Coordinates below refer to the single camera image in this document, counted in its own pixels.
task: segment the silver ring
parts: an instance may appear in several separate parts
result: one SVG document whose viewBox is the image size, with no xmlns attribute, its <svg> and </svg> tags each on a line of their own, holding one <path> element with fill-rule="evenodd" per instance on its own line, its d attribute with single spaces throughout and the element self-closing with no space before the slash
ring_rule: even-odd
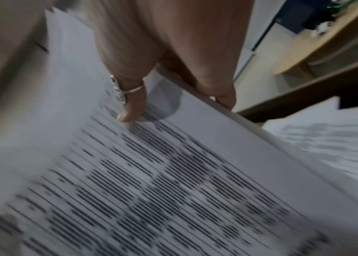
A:
<svg viewBox="0 0 358 256">
<path fill-rule="evenodd" d="M 117 98 L 120 101 L 120 103 L 123 105 L 127 104 L 127 97 L 125 97 L 126 94 L 130 94 L 130 93 L 139 91 L 144 86 L 144 84 L 141 84 L 141 86 L 131 89 L 131 90 L 121 90 L 118 80 L 113 75 L 110 75 L 110 79 L 111 79 L 111 84 L 113 85 L 113 88 L 116 90 Z"/>
</svg>

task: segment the ring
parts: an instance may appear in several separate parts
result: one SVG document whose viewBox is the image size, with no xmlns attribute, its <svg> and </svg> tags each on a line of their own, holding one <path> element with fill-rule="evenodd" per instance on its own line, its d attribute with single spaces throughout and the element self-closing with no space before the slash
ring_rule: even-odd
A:
<svg viewBox="0 0 358 256">
<path fill-rule="evenodd" d="M 117 98 L 120 101 L 120 103 L 123 105 L 127 103 L 127 97 L 125 97 L 126 94 L 139 91 L 144 86 L 144 84 L 141 84 L 141 86 L 131 90 L 121 90 L 118 80 L 113 75 L 110 75 L 110 79 L 111 79 L 111 85 L 113 85 L 113 88 L 116 90 Z"/>
</svg>

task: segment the hand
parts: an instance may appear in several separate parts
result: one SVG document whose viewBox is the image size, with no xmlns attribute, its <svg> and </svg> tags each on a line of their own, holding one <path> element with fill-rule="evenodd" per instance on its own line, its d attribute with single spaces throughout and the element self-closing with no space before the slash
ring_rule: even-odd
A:
<svg viewBox="0 0 358 256">
<path fill-rule="evenodd" d="M 228 109 L 253 0 L 86 0 L 100 58 L 123 90 L 154 66 L 179 75 Z M 119 121 L 141 116 L 146 91 L 127 94 Z"/>
</svg>

